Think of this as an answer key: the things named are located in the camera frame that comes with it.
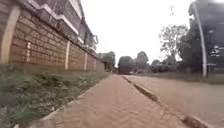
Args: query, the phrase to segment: pole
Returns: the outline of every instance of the pole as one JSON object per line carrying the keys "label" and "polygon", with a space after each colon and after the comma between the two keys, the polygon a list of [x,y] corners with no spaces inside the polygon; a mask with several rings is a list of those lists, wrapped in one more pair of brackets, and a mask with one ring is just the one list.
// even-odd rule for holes
{"label": "pole", "polygon": [[203,71],[203,77],[207,77],[207,54],[206,54],[206,47],[205,47],[205,39],[204,39],[204,33],[203,33],[203,28],[201,26],[201,21],[197,9],[196,2],[193,2],[193,9],[195,12],[195,19],[198,23],[198,28],[200,32],[200,37],[201,37],[201,48],[202,48],[202,71]]}

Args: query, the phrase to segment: curb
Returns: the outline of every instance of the curb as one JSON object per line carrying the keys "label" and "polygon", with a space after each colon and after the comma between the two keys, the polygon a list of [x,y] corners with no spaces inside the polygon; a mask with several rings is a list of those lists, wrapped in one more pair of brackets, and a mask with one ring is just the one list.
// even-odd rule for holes
{"label": "curb", "polygon": [[147,89],[145,89],[145,88],[143,88],[143,87],[133,83],[132,81],[130,81],[125,76],[121,76],[121,77],[124,78],[128,83],[132,84],[138,91],[140,91],[143,95],[147,96],[152,101],[155,101],[157,103],[159,102],[157,96],[153,92],[151,92],[151,91],[149,91],[149,90],[147,90]]}
{"label": "curb", "polygon": [[[144,87],[140,85],[133,83],[131,80],[129,80],[125,76],[121,76],[121,77],[124,78],[128,83],[132,84],[143,95],[145,95],[152,101],[162,105],[159,98],[153,92],[149,91],[148,89],[145,89]],[[182,123],[184,123],[186,126],[190,128],[214,128],[210,124],[202,121],[201,119],[193,115],[184,115],[184,118],[179,118],[179,119],[182,121]]]}

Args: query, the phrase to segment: paved walkway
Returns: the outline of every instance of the paved walkway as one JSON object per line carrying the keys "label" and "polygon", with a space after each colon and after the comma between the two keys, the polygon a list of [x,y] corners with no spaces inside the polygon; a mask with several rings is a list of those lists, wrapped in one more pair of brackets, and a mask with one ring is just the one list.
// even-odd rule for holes
{"label": "paved walkway", "polygon": [[154,77],[126,77],[159,95],[172,108],[194,114],[215,128],[224,128],[224,86]]}
{"label": "paved walkway", "polygon": [[174,115],[117,75],[32,128],[186,128]]}

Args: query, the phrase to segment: brick wall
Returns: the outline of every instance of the brick wall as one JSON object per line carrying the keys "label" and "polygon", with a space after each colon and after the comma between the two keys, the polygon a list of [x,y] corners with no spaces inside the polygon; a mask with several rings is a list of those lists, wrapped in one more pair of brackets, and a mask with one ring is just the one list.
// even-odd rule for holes
{"label": "brick wall", "polygon": [[[24,9],[16,24],[9,60],[10,63],[64,69],[68,42],[68,69],[84,70],[87,51]],[[104,65],[99,59],[88,53],[87,70],[102,69]]]}
{"label": "brick wall", "polygon": [[24,10],[16,25],[10,62],[64,68],[67,42],[51,27]]}
{"label": "brick wall", "polygon": [[85,64],[85,52],[76,45],[71,44],[69,50],[69,69],[83,70]]}

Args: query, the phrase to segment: overcast sky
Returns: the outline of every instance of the overcast sky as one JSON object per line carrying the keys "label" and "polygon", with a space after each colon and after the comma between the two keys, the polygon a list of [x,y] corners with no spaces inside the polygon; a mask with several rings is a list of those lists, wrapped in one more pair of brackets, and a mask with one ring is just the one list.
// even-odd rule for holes
{"label": "overcast sky", "polygon": [[[87,23],[99,37],[97,52],[137,57],[145,51],[151,63],[161,56],[158,34],[168,24],[188,24],[190,0],[81,0]],[[174,5],[174,16],[170,6]]]}

